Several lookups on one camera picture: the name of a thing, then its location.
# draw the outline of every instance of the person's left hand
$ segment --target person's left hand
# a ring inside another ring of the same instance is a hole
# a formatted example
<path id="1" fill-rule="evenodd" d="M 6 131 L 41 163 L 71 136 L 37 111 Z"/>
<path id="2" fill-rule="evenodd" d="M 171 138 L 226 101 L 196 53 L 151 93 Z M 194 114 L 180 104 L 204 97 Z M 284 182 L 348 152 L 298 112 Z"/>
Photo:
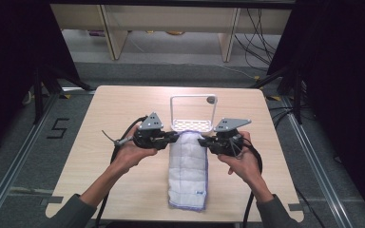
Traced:
<path id="1" fill-rule="evenodd" d="M 137 128 L 137 125 L 132 127 L 126 136 L 133 136 Z M 142 159 L 156 154 L 156 149 L 142 149 L 136 146 L 133 141 L 129 141 L 121 147 L 120 151 L 118 151 L 117 157 L 110 166 L 117 167 L 122 174 L 125 174 L 130 168 L 138 165 Z"/>

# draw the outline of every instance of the towel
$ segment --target towel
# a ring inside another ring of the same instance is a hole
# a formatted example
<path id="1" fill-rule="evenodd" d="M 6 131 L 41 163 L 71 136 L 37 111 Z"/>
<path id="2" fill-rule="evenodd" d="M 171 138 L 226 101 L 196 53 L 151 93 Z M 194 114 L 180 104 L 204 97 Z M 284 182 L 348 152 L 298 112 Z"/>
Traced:
<path id="1" fill-rule="evenodd" d="M 184 131 L 170 144 L 168 196 L 172 207 L 192 211 L 205 209 L 208 162 L 206 147 L 201 147 L 198 139 L 202 139 L 200 132 Z"/>

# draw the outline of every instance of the table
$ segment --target table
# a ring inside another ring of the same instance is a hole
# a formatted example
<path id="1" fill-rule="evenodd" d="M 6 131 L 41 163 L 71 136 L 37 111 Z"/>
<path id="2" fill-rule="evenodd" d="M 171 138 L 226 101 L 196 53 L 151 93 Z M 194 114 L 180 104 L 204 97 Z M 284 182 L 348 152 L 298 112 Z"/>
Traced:
<path id="1" fill-rule="evenodd" d="M 181 94 L 216 94 L 218 104 L 214 125 L 222 117 L 252 120 L 240 130 L 251 133 L 252 142 L 262 156 L 263 176 L 271 191 L 279 195 L 292 218 L 302 221 L 302 211 L 289 211 L 288 205 L 299 204 L 299 201 L 261 91 L 214 87 L 98 87 L 53 192 L 53 197 L 63 197 L 62 203 L 50 203 L 47 216 L 52 217 L 74 193 L 83 193 L 107 168 L 113 142 L 102 130 L 118 139 L 136 119 L 156 111 L 163 122 L 163 130 L 169 131 L 169 100 L 171 96 Z M 202 115 L 205 120 L 209 118 L 209 113 L 203 111 Z M 250 189 L 237 175 L 229 176 L 228 166 L 210 153 L 206 210 L 198 213 L 170 208 L 168 152 L 167 147 L 156 156 L 142 160 L 119 179 L 109 194 L 102 219 L 242 221 Z M 255 203 L 249 221 L 260 221 Z"/>

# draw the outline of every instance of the wooden desk panel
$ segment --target wooden desk panel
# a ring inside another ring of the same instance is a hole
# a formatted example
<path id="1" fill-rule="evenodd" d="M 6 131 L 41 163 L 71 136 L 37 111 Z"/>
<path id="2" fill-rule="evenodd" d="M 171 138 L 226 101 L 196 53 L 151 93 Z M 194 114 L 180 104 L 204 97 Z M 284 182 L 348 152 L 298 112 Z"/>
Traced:
<path id="1" fill-rule="evenodd" d="M 119 139 L 137 118 L 156 111 L 165 131 L 171 130 L 169 99 L 178 94 L 213 93 L 218 96 L 215 124 L 222 117 L 251 119 L 240 130 L 251 133 L 260 152 L 263 176 L 271 191 L 279 195 L 286 210 L 298 203 L 292 179 L 261 91 L 240 88 L 100 86 L 87 111 L 63 173 L 53 196 L 83 193 L 107 168 L 113 143 L 102 133 Z M 237 176 L 227 175 L 228 166 L 209 152 L 209 187 L 206 210 L 191 212 L 168 206 L 168 147 L 124 175 L 110 192 L 103 219 L 176 220 L 176 221 L 242 221 L 249 187 Z M 63 204 L 51 203 L 47 215 L 52 217 Z M 301 221 L 302 212 L 289 212 Z M 260 221 L 255 203 L 250 221 Z"/>

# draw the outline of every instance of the gray carpet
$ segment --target gray carpet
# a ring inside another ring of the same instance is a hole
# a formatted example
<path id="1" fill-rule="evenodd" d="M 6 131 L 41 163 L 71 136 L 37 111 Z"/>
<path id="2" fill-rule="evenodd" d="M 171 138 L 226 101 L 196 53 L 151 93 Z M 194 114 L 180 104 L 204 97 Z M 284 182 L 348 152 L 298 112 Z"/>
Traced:
<path id="1" fill-rule="evenodd" d="M 132 86 L 207 86 L 207 87 L 248 87 L 255 80 L 237 71 L 220 66 L 176 66 L 176 65 L 112 65 L 112 64 L 76 64 L 82 80 L 91 86 L 132 85 Z M 249 76 L 264 78 L 265 72 L 250 67 L 232 67 Z M 279 80 L 266 85 L 262 91 L 266 96 L 277 95 Z M 63 86 L 71 86 L 62 81 Z M 88 109 L 92 95 L 71 95 L 69 99 L 59 99 L 51 110 L 48 120 L 33 146 L 28 160 L 14 182 L 10 195 L 0 210 L 0 227 L 30 227 L 44 221 L 49 192 L 55 187 L 61 174 L 67 155 L 72 147 L 79 127 Z M 269 107 L 283 106 L 279 101 L 267 101 Z M 281 109 L 271 110 L 271 116 Z M 9 168 L 11 160 L 26 138 L 33 121 L 33 105 L 29 104 L 19 111 L 12 126 L 2 138 L 0 148 L 0 180 Z M 341 164 L 333 160 L 333 151 L 317 121 L 312 120 L 310 109 L 302 110 L 303 127 L 313 144 L 324 168 L 334 184 L 339 197 L 355 227 L 365 227 L 365 204 Z M 68 118 L 60 122 L 67 129 L 62 139 L 48 139 L 60 132 L 51 128 L 58 118 Z M 323 220 L 326 227 L 337 227 L 329 208 L 311 170 L 297 136 L 287 118 L 282 119 L 277 128 L 279 140 L 287 160 L 295 186 L 310 202 L 314 211 Z M 28 189 L 42 189 L 31 193 Z M 304 207 L 303 227 L 320 227 L 315 216 Z M 179 224 L 185 227 L 202 227 L 203 224 Z M 262 227 L 259 223 L 250 223 L 248 227 Z"/>

